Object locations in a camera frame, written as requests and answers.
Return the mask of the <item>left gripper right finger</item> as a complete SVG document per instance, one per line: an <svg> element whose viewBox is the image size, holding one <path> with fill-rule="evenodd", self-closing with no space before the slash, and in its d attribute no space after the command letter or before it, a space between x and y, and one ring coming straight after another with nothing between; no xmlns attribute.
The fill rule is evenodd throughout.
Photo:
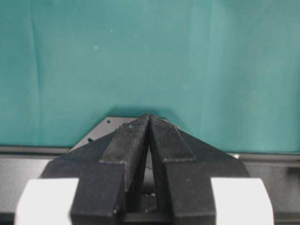
<svg viewBox="0 0 300 225"><path fill-rule="evenodd" d="M172 218L215 218L210 179L250 176L238 159L158 116L149 130L157 208Z"/></svg>

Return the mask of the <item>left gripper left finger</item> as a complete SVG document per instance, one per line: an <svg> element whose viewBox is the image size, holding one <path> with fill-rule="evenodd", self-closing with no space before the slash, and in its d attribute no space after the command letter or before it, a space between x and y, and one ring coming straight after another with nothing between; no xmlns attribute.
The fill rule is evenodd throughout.
<svg viewBox="0 0 300 225"><path fill-rule="evenodd" d="M140 209L149 115L50 161L42 178L78 178L72 218L116 218Z"/></svg>

